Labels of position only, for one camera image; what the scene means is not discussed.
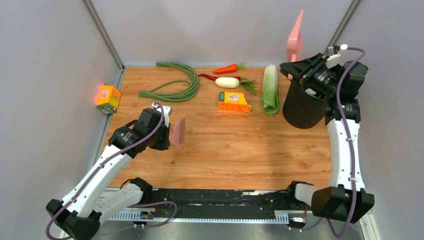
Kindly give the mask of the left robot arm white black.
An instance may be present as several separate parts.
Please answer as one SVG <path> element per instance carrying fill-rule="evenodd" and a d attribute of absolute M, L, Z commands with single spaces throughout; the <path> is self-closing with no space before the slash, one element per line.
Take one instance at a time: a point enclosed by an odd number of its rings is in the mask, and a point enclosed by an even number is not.
<path fill-rule="evenodd" d="M 154 102 L 144 109 L 139 118 L 116 129 L 100 158 L 85 177 L 62 199 L 51 199 L 46 210 L 52 224 L 74 240 L 92 239 L 100 226 L 121 210 L 138 204 L 147 207 L 153 201 L 152 185 L 136 177 L 120 190 L 101 198 L 115 176 L 146 148 L 168 150 L 170 146 L 170 106 Z"/>

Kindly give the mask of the pink hand brush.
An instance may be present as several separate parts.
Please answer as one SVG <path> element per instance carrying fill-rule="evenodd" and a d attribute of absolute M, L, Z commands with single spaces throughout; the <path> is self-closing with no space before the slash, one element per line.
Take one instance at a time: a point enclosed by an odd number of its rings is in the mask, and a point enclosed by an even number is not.
<path fill-rule="evenodd" d="M 178 147 L 185 141 L 186 119 L 178 120 L 172 130 L 172 135 L 169 136 L 169 141 L 173 147 Z"/>

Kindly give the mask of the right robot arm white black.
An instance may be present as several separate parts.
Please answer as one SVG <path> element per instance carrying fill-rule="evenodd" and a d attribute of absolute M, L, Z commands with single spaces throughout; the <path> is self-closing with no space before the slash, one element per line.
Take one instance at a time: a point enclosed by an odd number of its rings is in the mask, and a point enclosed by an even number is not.
<path fill-rule="evenodd" d="M 285 120 L 298 129 L 309 129 L 325 121 L 331 148 L 329 185 L 317 188 L 293 181 L 285 195 L 286 205 L 310 206 L 321 218 L 354 224 L 375 204 L 362 179 L 358 136 L 361 122 L 357 100 L 368 67 L 357 60 L 330 65 L 319 53 L 300 61 L 280 64 L 280 72 L 291 77 L 283 105 Z"/>

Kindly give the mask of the pink dustpan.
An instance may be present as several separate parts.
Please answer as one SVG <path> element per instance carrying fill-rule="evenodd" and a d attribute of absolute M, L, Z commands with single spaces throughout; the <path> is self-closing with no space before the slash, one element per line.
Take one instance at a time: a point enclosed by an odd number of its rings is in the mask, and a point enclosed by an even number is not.
<path fill-rule="evenodd" d="M 304 43 L 304 39 L 301 35 L 303 15 L 304 11 L 301 10 L 286 43 L 286 56 L 290 63 L 298 61 L 302 52 Z"/>

